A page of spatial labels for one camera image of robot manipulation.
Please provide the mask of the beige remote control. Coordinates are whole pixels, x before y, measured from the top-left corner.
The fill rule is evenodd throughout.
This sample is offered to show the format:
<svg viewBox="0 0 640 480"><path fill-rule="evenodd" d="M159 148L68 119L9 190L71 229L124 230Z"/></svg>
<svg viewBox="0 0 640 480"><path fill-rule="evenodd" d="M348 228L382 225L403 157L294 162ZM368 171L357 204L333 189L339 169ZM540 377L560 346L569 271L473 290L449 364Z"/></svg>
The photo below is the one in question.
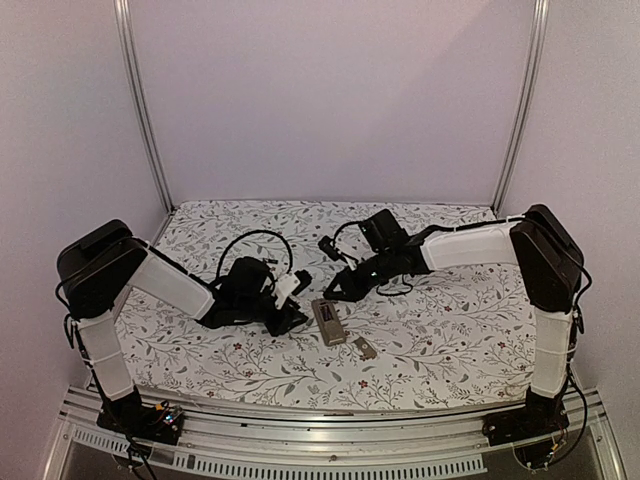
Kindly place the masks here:
<svg viewBox="0 0 640 480"><path fill-rule="evenodd" d="M320 306L327 304L331 307L334 320L325 323L320 314ZM334 306L334 303L330 300L315 299L311 302L311 307L319 327L323 342L326 346L335 346L346 342L346 332L341 324L338 312Z"/></svg>

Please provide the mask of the beige battery cover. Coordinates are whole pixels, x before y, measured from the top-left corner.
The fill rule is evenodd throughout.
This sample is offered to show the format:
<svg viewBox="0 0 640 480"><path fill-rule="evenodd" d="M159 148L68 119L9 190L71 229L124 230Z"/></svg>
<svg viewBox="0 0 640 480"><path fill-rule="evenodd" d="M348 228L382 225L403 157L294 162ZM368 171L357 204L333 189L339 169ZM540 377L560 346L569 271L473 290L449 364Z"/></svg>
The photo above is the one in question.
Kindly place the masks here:
<svg viewBox="0 0 640 480"><path fill-rule="evenodd" d="M373 360L377 357L376 350L365 338L358 337L353 341L353 344L360 352L360 358L362 360Z"/></svg>

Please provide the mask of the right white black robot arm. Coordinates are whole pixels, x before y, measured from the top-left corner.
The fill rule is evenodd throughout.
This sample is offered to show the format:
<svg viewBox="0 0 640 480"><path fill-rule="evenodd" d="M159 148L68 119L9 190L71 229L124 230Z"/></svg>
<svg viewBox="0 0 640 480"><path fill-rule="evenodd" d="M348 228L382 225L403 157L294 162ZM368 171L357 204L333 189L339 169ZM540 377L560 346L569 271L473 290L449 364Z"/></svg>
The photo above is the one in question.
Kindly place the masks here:
<svg viewBox="0 0 640 480"><path fill-rule="evenodd" d="M383 209L357 222L373 257L358 260L323 236L319 249L345 268L325 290L328 300L356 302L391 279L427 275L450 267L509 264L519 268L536 323L534 371L524 407L491 415L484 428L491 434L537 436L564 428L563 396L570 383L570 361L584 331L579 302L592 285L584 255L551 210L531 206L524 214L457 227L430 225L415 235Z"/></svg>

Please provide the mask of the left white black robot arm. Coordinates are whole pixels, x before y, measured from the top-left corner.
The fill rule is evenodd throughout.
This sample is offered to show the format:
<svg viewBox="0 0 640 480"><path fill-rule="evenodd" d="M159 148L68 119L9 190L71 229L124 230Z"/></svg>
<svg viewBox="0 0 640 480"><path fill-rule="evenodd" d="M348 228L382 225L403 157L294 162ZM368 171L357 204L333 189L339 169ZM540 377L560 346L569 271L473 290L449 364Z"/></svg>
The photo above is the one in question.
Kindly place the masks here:
<svg viewBox="0 0 640 480"><path fill-rule="evenodd" d="M115 330L113 309L122 291L140 290L208 329L261 323L277 337L306 322L294 298L312 280L306 270L275 275L263 261L241 257L207 283L118 219L63 249L56 269L69 340L79 344L111 419L128 434L141 433L149 415Z"/></svg>

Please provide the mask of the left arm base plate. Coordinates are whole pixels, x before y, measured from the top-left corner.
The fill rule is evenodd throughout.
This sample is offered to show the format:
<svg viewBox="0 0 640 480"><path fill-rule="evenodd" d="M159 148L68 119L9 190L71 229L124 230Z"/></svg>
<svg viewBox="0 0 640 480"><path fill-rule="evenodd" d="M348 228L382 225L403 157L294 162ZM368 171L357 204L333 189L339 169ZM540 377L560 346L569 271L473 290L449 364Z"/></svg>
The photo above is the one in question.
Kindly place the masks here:
<svg viewBox="0 0 640 480"><path fill-rule="evenodd" d="M137 399L104 402L96 424L134 439L177 445L184 424L184 410L170 406L167 401L145 406Z"/></svg>

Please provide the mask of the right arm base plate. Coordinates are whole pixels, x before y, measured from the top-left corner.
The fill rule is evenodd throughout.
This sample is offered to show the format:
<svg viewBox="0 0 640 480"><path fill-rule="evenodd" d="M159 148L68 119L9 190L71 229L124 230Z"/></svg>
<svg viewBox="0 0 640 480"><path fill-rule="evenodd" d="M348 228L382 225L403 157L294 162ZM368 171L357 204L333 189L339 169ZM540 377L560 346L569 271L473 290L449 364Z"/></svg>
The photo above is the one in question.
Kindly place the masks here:
<svg viewBox="0 0 640 480"><path fill-rule="evenodd" d="M548 415L544 409L521 407L485 416L482 434L491 446L497 446L551 434L568 426L563 409Z"/></svg>

